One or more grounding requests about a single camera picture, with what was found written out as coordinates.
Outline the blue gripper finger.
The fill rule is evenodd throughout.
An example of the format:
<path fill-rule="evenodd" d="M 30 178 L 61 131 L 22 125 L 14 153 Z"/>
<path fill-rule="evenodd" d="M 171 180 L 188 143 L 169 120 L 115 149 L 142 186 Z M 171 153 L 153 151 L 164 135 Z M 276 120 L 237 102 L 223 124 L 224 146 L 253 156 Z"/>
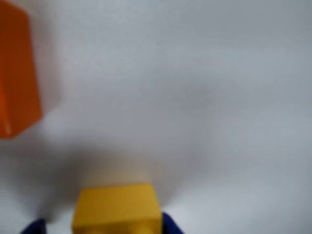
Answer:
<path fill-rule="evenodd" d="M 25 227 L 20 234 L 47 234 L 45 219 L 37 219 Z"/>
<path fill-rule="evenodd" d="M 162 234 L 184 234 L 170 215 L 162 213 Z"/>

